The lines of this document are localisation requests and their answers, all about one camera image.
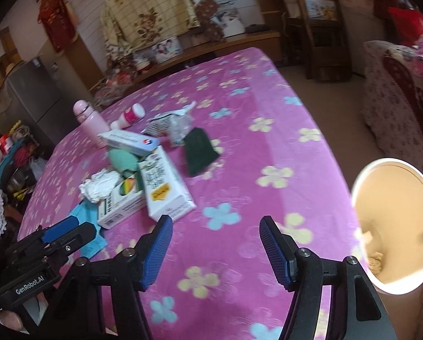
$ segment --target yellow label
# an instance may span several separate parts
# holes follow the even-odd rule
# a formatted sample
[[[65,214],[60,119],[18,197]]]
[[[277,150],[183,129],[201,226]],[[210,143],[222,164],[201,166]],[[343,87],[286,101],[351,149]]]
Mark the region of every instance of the yellow label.
[[[158,188],[156,188],[151,193],[152,194],[152,200],[154,200],[154,201],[165,200],[166,196],[169,193],[169,190],[171,190],[171,187],[169,186],[168,182],[165,182],[164,184],[160,185]]]

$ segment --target floor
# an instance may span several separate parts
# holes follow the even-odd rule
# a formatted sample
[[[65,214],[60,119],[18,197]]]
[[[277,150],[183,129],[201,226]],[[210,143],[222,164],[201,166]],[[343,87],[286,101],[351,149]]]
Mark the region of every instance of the floor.
[[[351,189],[358,173],[383,157],[360,114],[364,78],[353,76],[345,83],[306,80],[303,67],[280,69],[326,138]],[[419,314],[420,288],[402,296],[380,295],[398,340],[413,340]]]

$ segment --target blue cloth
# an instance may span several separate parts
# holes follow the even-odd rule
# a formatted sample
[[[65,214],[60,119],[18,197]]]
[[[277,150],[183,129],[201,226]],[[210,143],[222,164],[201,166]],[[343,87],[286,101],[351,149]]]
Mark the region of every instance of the blue cloth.
[[[98,225],[97,204],[90,202],[88,199],[84,199],[73,209],[73,211],[70,212],[69,215],[76,216],[79,220],[79,225],[83,222],[90,222],[91,224],[95,225],[95,228],[97,229],[97,235],[95,236],[95,239],[79,250],[81,256],[92,258],[95,254],[97,254],[100,250],[108,245],[106,239],[100,235],[101,226]]]
[[[17,141],[11,148],[8,150],[8,153],[4,156],[0,163],[0,182],[2,178],[2,173],[5,167],[11,163],[13,163],[13,156],[15,155],[16,151],[22,146],[24,143],[24,138]]]

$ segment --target refrigerator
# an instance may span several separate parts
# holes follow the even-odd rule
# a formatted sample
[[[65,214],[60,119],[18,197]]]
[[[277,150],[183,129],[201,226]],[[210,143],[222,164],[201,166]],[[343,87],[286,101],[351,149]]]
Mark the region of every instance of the refrigerator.
[[[40,58],[17,65],[5,80],[10,100],[5,116],[21,120],[41,146],[52,151],[78,125],[72,106]]]

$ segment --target screw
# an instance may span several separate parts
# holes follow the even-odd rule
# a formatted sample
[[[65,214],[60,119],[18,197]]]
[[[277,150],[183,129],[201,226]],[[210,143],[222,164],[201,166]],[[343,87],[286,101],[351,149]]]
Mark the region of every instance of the screw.
[[[350,265],[356,265],[358,263],[358,260],[354,256],[348,256],[345,260]]]
[[[309,257],[311,255],[311,251],[308,248],[300,248],[298,250],[298,254],[302,257]]]
[[[136,251],[134,250],[134,248],[125,248],[122,252],[125,257],[132,257],[135,253]]]
[[[87,263],[88,259],[85,257],[80,257],[75,261],[75,265],[82,266]]]

